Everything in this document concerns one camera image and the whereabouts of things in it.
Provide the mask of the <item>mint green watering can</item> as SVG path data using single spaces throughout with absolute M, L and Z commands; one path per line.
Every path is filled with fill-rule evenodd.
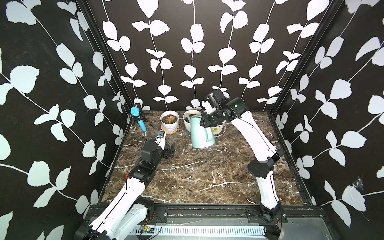
M 192 147 L 196 149 L 207 148 L 216 143 L 211 128 L 200 126 L 202 115 L 195 115 L 190 119 Z

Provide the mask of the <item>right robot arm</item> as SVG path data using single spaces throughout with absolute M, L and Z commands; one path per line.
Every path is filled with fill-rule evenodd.
M 206 112 L 202 113 L 201 126 L 216 127 L 224 121 L 231 122 L 250 145 L 255 159 L 248 164 L 248 170 L 257 178 L 262 218 L 267 223 L 275 221 L 281 202 L 276 192 L 273 171 L 274 164 L 284 152 L 267 139 L 243 99 L 230 100 L 223 94 L 210 93 L 205 96 L 203 106 Z

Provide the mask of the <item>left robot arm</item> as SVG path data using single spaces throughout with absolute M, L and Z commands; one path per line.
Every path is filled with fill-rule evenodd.
M 166 148 L 165 139 L 155 138 L 144 144 L 141 154 L 117 196 L 88 226 L 78 228 L 75 240 L 124 240 L 139 223 L 154 218 L 154 202 L 142 193 L 161 160 L 174 157 L 175 143 Z

